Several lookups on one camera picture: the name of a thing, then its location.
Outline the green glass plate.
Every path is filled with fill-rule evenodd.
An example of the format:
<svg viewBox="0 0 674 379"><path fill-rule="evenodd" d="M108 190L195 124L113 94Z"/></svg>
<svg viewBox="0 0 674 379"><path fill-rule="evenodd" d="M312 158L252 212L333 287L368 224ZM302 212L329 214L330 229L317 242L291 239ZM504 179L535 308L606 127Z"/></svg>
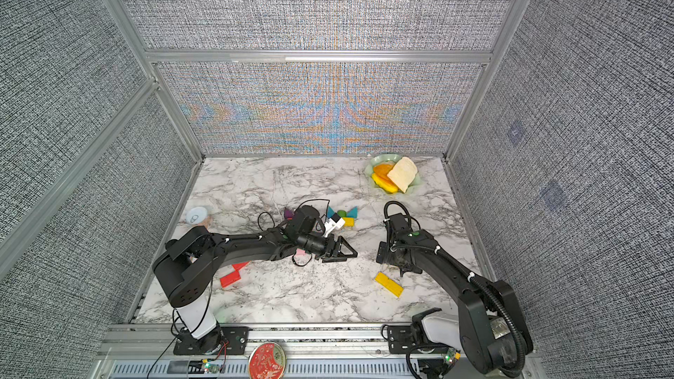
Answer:
<svg viewBox="0 0 674 379"><path fill-rule="evenodd" d="M374 157L366 166L365 175L389 194L407 193L412 186L421 184L416 164L409 157L399 154Z"/></svg>

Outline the white round object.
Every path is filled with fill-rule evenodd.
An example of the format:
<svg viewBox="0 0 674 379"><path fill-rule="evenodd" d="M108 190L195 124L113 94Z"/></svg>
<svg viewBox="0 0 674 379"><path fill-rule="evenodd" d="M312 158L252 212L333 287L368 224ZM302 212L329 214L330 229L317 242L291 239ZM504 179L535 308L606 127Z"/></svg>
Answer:
<svg viewBox="0 0 674 379"><path fill-rule="evenodd" d="M190 226L208 226L211 214L206 207L193 207L185 214L185 222Z"/></svg>

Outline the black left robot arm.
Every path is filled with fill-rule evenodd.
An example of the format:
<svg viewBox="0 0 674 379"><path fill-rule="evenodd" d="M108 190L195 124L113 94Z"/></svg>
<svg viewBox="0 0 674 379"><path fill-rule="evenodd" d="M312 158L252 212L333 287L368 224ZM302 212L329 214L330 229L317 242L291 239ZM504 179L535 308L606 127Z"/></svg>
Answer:
<svg viewBox="0 0 674 379"><path fill-rule="evenodd" d="M301 205L290 219L257 233L212 233L194 226L165 245L152 270L170 306L184 327L177 340L196 340L213 348L219 343L219 323L211 310L212 281L223 265L251 261L280 261L298 250L324 263L344 262L358 252L335 230L344 225L337 215L323 217L310 205Z"/></svg>

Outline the red rectangle block lower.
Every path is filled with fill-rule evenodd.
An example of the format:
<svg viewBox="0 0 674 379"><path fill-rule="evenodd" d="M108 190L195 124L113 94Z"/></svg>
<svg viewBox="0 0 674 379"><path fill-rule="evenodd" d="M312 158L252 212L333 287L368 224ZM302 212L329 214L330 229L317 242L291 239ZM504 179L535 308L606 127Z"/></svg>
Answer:
<svg viewBox="0 0 674 379"><path fill-rule="evenodd" d="M242 277L240 276L240 271L239 270L234 270L231 273L224 275L224 277L221 277L219 279L220 285L223 289L226 289L227 287L235 284L236 282L239 282Z"/></svg>

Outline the beige bread slice toy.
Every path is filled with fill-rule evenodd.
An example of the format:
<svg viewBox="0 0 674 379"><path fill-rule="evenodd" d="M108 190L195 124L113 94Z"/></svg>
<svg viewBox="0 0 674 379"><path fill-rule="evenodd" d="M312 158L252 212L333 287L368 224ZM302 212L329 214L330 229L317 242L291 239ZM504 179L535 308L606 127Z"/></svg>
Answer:
<svg viewBox="0 0 674 379"><path fill-rule="evenodd" d="M409 157L404 156L395 163L387 177L402 193L406 193L418 172L416 164Z"/></svg>

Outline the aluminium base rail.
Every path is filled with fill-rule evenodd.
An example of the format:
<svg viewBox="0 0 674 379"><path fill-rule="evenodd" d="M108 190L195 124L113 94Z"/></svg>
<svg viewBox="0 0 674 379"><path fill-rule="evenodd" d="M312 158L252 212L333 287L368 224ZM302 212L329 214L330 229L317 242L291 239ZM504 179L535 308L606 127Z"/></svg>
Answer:
<svg viewBox="0 0 674 379"><path fill-rule="evenodd" d="M213 355L177 355L167 324L110 326L89 378L247 378L258 347L284 353L285 378L408 378L413 370L442 368L446 349L393 354L380 323L257 323Z"/></svg>

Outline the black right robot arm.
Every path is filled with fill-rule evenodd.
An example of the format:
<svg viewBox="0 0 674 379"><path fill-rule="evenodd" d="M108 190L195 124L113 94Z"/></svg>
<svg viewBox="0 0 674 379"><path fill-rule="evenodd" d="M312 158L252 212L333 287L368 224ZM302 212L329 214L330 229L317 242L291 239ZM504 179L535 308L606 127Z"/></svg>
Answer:
<svg viewBox="0 0 674 379"><path fill-rule="evenodd" d="M498 370L506 377L518 377L534 345L514 289L463 265L421 228L402 203L387 202L383 213L386 240L379 244L377 262L398 268L400 275L428 274L449 294L458 312L455 327L428 324L439 308L412 317L403 336L408 347L400 351L407 366L412 366L415 352L452 348L482 374Z"/></svg>

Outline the orange round food toy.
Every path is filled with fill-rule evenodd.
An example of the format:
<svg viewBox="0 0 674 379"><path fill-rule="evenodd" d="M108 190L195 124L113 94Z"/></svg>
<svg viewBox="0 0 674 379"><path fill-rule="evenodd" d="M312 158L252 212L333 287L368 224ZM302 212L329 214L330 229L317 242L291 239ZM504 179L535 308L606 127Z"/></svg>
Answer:
<svg viewBox="0 0 674 379"><path fill-rule="evenodd" d="M395 167L396 163L393 161L384 161L373 167L373 173L382 179L389 181L388 174Z"/></svg>

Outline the red round tin lid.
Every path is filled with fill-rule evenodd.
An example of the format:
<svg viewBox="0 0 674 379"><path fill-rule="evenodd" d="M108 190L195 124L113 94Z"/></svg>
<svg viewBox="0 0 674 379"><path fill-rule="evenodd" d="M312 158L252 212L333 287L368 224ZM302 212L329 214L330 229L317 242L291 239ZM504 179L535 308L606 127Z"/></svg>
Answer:
<svg viewBox="0 0 674 379"><path fill-rule="evenodd" d="M280 379L287 368L283 347L275 342L265 342L249 356L247 370L251 379Z"/></svg>

